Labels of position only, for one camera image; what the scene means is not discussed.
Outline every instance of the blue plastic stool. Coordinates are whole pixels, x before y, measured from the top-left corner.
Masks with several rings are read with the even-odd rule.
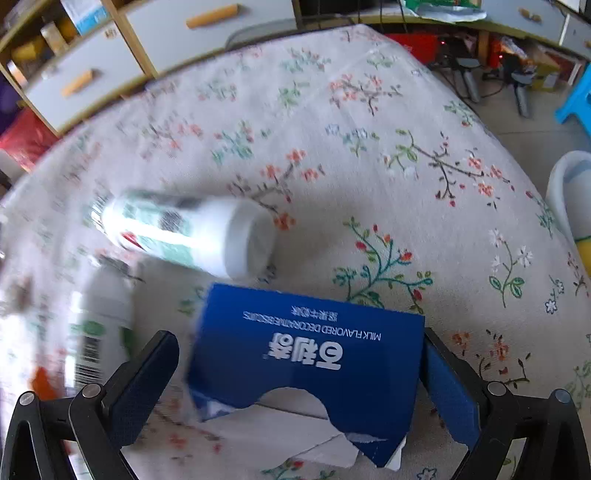
[[[554,116],[562,124],[573,113],[591,136],[591,64],[585,70],[583,77],[570,94],[562,108],[556,110]]]

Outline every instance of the white plastic bottle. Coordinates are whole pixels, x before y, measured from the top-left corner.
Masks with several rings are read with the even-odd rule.
[[[105,256],[98,260],[100,267],[85,290],[72,297],[65,369],[68,395],[89,383],[104,384],[132,355],[129,267]]]
[[[222,278],[258,275],[275,244],[273,217],[250,199],[128,190],[91,216],[116,245]]]

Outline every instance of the white chair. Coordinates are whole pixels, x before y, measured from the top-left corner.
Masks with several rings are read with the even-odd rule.
[[[550,173],[546,203],[558,228],[591,268],[591,153],[572,151]]]

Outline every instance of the blue cardboard box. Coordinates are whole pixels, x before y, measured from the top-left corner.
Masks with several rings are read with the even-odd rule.
[[[423,330],[416,314],[215,284],[187,383],[205,419],[275,388],[304,389],[384,466],[410,428]]]

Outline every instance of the white drawer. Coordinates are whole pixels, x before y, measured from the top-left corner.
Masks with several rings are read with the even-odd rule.
[[[486,20],[558,43],[565,15],[547,0],[482,0]],[[520,10],[530,13],[530,18]]]
[[[230,5],[232,0],[151,0],[126,13],[127,19],[158,73],[223,48],[228,38],[248,27],[292,19],[291,0],[244,0],[238,15],[190,29],[197,15]]]
[[[30,83],[25,94],[58,131],[108,94],[144,76],[113,22],[58,59],[55,67],[45,79],[38,77]],[[62,94],[66,86],[89,70],[94,78],[85,87],[69,96]]]
[[[566,30],[560,45],[591,60],[591,25],[570,15],[567,19]]]

